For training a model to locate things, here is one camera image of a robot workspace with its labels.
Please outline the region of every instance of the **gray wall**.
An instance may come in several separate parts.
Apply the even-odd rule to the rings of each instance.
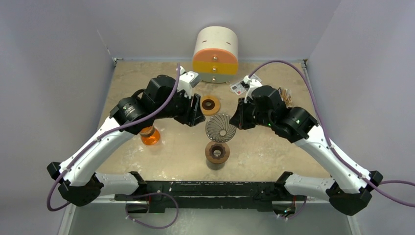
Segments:
[[[191,59],[198,32],[227,26],[240,59],[308,58],[340,0],[83,0],[113,57]]]
[[[46,166],[94,132],[112,60],[79,1],[0,4],[0,234],[56,234]],[[63,203],[56,194],[54,206]]]
[[[415,180],[415,2],[342,0],[308,71],[332,139],[385,179]],[[408,186],[382,186],[415,202]],[[364,234],[414,234],[415,210],[377,192]]]

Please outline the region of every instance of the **wooden ring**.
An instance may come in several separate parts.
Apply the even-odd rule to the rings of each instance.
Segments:
[[[218,97],[214,95],[205,95],[200,99],[200,108],[202,113],[206,116],[211,116],[217,113],[220,109],[220,102]]]
[[[206,159],[213,164],[222,164],[229,158],[231,151],[225,143],[215,143],[211,141],[206,145]]]

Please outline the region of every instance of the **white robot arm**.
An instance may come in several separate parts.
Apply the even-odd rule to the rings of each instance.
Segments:
[[[256,125],[269,126],[280,137],[306,151],[331,178],[319,179],[285,172],[277,181],[292,195],[306,195],[329,201],[337,210],[352,215],[369,202],[373,190],[362,178],[347,168],[330,150],[321,126],[305,109],[287,108],[278,90],[263,86],[258,80],[245,76],[242,85],[248,89],[240,98],[238,109],[230,123],[239,129]],[[383,179],[377,171],[369,172],[353,161],[331,141],[340,157],[362,173],[366,179],[379,185]]]
[[[174,118],[188,126],[195,126],[205,120],[200,110],[200,96],[192,93],[192,88],[200,82],[200,77],[198,73],[186,72],[181,67],[177,92],[160,113],[143,123],[112,132],[97,140],[104,132],[143,118],[159,108],[171,93],[174,82],[173,78],[165,75],[151,79],[145,90],[139,90],[133,96],[122,99],[111,110],[110,116],[105,119],[98,131],[74,155],[62,163],[48,165],[48,172],[54,179],[63,171],[67,171],[59,186],[59,192],[64,199],[77,206],[83,206],[102,195],[132,194],[138,189],[138,182],[142,180],[135,172],[112,175],[95,171],[117,148],[140,133],[143,128],[151,126],[155,119]],[[96,143],[68,169],[75,156],[94,141]]]

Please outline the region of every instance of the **purple cable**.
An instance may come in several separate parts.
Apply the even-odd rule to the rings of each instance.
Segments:
[[[168,225],[160,226],[160,227],[143,223],[141,221],[138,221],[138,220],[132,218],[128,214],[127,205],[125,206],[125,213],[127,214],[127,217],[126,218],[129,218],[132,221],[134,221],[134,222],[136,222],[138,224],[141,224],[141,225],[143,225],[143,226],[145,226],[147,228],[150,228],[150,229],[166,229],[166,228],[172,226],[176,222],[177,217],[179,217],[179,204],[177,204],[177,201],[174,199],[174,197],[172,197],[171,195],[169,195],[167,193],[164,193],[164,192],[152,192],[152,193],[143,194],[143,195],[139,195],[139,196],[132,196],[132,198],[141,198],[141,197],[148,197],[148,196],[153,196],[153,195],[164,195],[164,196],[170,198],[174,202],[174,205],[176,206],[176,215],[174,216],[173,221],[171,221]]]
[[[298,211],[295,211],[294,215],[290,216],[288,219],[294,219],[296,216],[298,216],[298,214],[300,214],[300,212],[304,209],[306,202],[307,202],[307,197],[304,198],[304,202],[302,203],[300,209]]]
[[[350,164],[348,164],[345,160],[342,159],[342,157],[339,155],[339,153],[337,153],[337,151],[334,149],[334,147],[331,144],[330,141],[330,137],[328,136],[328,131],[327,128],[323,122],[323,119],[320,116],[320,111],[319,108],[317,106],[317,102],[316,102],[316,98],[314,97],[313,92],[311,91],[311,86],[308,83],[306,77],[304,76],[304,74],[297,68],[295,67],[293,64],[287,62],[287,61],[283,61],[283,60],[271,60],[268,62],[263,63],[262,65],[258,66],[258,68],[256,68],[253,72],[251,72],[251,74],[249,74],[249,77],[251,77],[254,73],[256,73],[260,68],[262,68],[263,66],[270,64],[270,63],[283,63],[286,65],[289,65],[290,67],[292,67],[293,69],[295,69],[295,71],[297,71],[299,73],[299,75],[301,76],[301,78],[304,80],[305,85],[307,86],[308,91],[310,92],[310,97],[311,97],[311,101],[313,102],[313,106],[314,106],[314,110],[316,111],[316,115],[317,118],[320,121],[320,125],[322,126],[323,132],[324,132],[324,138],[327,141],[328,146],[330,147],[331,151],[333,152],[334,156],[336,156],[336,158],[342,163],[344,164],[347,168],[349,168],[351,171],[353,171],[358,177],[362,178],[368,185],[370,185],[373,189],[375,189],[376,191],[378,191],[378,193],[380,193],[381,195],[399,203],[402,204],[404,206],[408,206],[408,207],[415,207],[415,203],[410,203],[410,202],[405,202],[403,200],[400,200],[398,198],[395,198],[389,194],[387,194],[386,192],[382,191],[381,189],[379,189],[376,185],[374,185],[370,180],[368,180],[366,177],[363,178],[362,173],[360,173],[358,170],[356,170],[355,168],[353,168]],[[409,182],[409,181],[403,181],[403,180],[389,180],[389,181],[384,181],[382,184],[392,184],[392,183],[398,183],[398,184],[407,184],[407,185],[412,185],[415,187],[415,183]]]
[[[109,131],[106,131],[106,132],[102,133],[101,135],[99,135],[96,138],[96,140],[100,140],[101,141],[101,139],[103,137],[105,137],[106,135],[108,135],[109,133],[112,133],[114,131],[119,131],[121,129],[125,129],[125,128],[130,127],[130,126],[137,125],[137,124],[142,123],[144,121],[147,121],[148,119],[150,119],[150,118],[154,117],[155,115],[157,115],[161,110],[163,110],[167,106],[167,104],[173,98],[174,94],[176,93],[177,86],[179,85],[179,80],[180,80],[180,63],[177,63],[176,82],[174,83],[174,86],[173,86],[173,89],[171,90],[170,95],[167,97],[166,101],[158,109],[156,109],[154,112],[150,113],[149,115],[147,115],[147,116],[145,116],[145,117],[143,117],[143,118],[141,118],[141,119],[139,119],[137,121],[133,121],[133,122],[128,123],[128,124],[125,124],[123,126],[119,126],[119,127],[113,128],[113,129],[111,129]],[[76,157],[74,157],[73,160],[68,164],[67,169],[70,170],[70,168],[76,163],[76,161],[78,161],[78,159],[82,155],[84,155],[88,151],[88,149],[90,149],[97,142],[96,140],[91,141],[84,149],[82,149],[78,153],[78,155],[76,155]],[[68,172],[68,170],[62,171],[62,173],[58,176],[58,178],[53,183],[52,188],[50,189],[49,194],[47,195],[46,207],[51,212],[55,212],[55,211],[58,211],[60,209],[63,209],[67,205],[70,204],[70,202],[66,202],[64,205],[62,205],[62,206],[60,206],[58,208],[52,208],[52,206],[50,205],[50,200],[52,198],[53,191],[55,191],[55,188],[56,188],[56,186],[58,186],[59,181],[66,175],[67,172]]]

